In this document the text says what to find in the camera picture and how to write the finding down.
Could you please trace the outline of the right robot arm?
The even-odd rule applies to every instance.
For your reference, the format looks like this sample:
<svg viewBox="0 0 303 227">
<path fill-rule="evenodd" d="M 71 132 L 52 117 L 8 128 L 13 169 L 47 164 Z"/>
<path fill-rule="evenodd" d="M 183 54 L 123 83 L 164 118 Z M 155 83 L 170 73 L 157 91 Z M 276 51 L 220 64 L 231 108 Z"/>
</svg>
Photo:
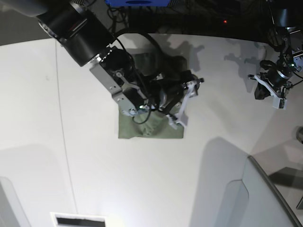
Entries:
<svg viewBox="0 0 303 227">
<path fill-rule="evenodd" d="M 38 20 L 40 27 L 68 52 L 79 66 L 92 64 L 90 72 L 107 88 L 121 112 L 135 117 L 153 111 L 171 115 L 199 87 L 198 78 L 174 64 L 180 56 L 165 54 L 148 34 L 156 51 L 155 71 L 144 75 L 133 56 L 113 45 L 118 40 L 89 9 L 72 0 L 5 0 L 4 5 Z"/>
</svg>

